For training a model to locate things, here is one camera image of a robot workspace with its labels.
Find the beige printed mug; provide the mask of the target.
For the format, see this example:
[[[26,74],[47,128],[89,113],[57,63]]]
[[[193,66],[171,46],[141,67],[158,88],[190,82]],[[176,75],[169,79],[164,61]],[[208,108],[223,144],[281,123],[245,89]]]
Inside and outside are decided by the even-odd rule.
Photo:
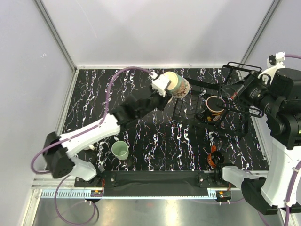
[[[172,97],[168,100],[168,103],[172,101],[173,97],[176,99],[183,98],[190,91],[189,82],[182,76],[171,71],[163,73],[163,76],[170,80],[166,90],[172,94]]]

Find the black skull mug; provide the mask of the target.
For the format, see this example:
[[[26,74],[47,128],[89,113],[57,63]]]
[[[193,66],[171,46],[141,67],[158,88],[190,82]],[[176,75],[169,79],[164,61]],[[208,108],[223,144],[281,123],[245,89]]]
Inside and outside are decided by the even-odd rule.
[[[222,117],[225,101],[218,96],[208,97],[199,107],[196,118],[202,122],[216,123]]]

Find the orange black mug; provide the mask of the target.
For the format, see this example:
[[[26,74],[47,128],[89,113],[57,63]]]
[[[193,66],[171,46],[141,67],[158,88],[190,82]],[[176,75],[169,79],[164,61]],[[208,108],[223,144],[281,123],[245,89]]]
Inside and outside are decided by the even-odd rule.
[[[224,163],[224,161],[224,155],[217,150],[216,145],[212,145],[211,152],[207,156],[207,163],[209,164],[209,166],[215,169],[219,164]]]

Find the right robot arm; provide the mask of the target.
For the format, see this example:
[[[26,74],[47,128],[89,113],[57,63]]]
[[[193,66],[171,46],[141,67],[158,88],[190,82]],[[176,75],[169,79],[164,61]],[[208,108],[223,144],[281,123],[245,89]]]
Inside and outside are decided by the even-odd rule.
[[[241,189],[247,203],[263,215],[299,213],[296,191],[301,177],[301,72],[277,69],[273,75],[250,72],[242,81],[222,88],[238,103],[254,106],[267,117],[272,157],[266,177],[222,164],[213,175],[218,187],[231,183]]]

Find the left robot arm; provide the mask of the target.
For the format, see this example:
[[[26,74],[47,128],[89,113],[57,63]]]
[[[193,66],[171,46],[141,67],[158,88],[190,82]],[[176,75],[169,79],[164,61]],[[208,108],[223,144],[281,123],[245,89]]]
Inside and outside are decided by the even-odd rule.
[[[51,132],[47,135],[44,147],[47,149],[43,158],[53,178],[73,175],[96,187],[101,182],[101,175],[94,164],[76,157],[76,155],[94,143],[118,134],[132,126],[139,119],[155,109],[164,110],[172,93],[166,90],[162,96],[151,86],[130,94],[119,106],[103,118],[78,130],[58,135]]]

